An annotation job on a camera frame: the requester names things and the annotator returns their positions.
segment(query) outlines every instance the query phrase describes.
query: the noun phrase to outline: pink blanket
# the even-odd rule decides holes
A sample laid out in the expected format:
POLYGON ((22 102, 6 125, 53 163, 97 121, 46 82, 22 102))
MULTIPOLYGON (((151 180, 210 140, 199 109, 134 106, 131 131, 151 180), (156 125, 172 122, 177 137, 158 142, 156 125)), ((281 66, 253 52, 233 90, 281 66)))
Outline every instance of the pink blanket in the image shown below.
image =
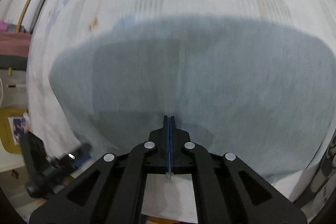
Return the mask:
POLYGON ((0 55, 28 57, 31 34, 0 32, 0 55))

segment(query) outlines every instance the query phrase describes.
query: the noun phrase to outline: black device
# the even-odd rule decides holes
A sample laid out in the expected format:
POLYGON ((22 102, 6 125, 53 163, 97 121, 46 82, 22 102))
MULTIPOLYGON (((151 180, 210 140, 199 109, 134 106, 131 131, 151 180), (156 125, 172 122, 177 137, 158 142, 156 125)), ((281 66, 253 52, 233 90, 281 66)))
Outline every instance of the black device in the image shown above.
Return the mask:
POLYGON ((105 154, 33 212, 30 224, 138 224, 147 174, 191 174, 200 224, 305 224, 304 213, 233 153, 190 141, 164 116, 163 127, 130 153, 105 154))
POLYGON ((47 160, 43 141, 28 132, 20 138, 20 146, 30 181, 26 190, 32 198, 49 199, 63 180, 80 167, 91 151, 91 146, 82 144, 60 159, 47 160))

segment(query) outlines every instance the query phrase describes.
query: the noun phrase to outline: wrinkled fabric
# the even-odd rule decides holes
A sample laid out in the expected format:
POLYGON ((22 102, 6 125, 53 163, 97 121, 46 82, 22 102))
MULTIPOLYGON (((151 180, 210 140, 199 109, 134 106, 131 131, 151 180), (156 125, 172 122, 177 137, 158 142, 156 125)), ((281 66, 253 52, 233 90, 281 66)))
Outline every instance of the wrinkled fabric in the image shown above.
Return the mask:
POLYGON ((118 24, 60 54, 49 77, 95 158, 129 152, 174 115, 192 141, 272 180, 306 168, 332 135, 335 65, 298 30, 189 16, 118 24))

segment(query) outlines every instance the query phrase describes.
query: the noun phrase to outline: metal pin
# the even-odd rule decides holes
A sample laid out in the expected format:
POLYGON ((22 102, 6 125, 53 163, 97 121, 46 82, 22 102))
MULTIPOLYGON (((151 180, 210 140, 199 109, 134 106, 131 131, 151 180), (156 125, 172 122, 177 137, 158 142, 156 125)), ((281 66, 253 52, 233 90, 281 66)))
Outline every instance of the metal pin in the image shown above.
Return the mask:
POLYGON ((186 149, 194 149, 194 148, 195 148, 195 144, 194 144, 193 142, 186 142, 186 143, 184 144, 184 147, 185 147, 186 149))
POLYGON ((146 143, 144 144, 144 146, 145 146, 145 148, 147 148, 147 149, 152 149, 152 148, 154 148, 155 143, 153 143, 153 142, 146 142, 146 143))
POLYGON ((225 158, 226 158, 227 160, 233 161, 233 160, 236 159, 236 155, 233 154, 233 153, 226 153, 226 154, 225 154, 225 158))
POLYGON ((114 160, 114 155, 113 154, 106 154, 105 156, 104 156, 104 160, 105 161, 112 161, 112 160, 114 160))

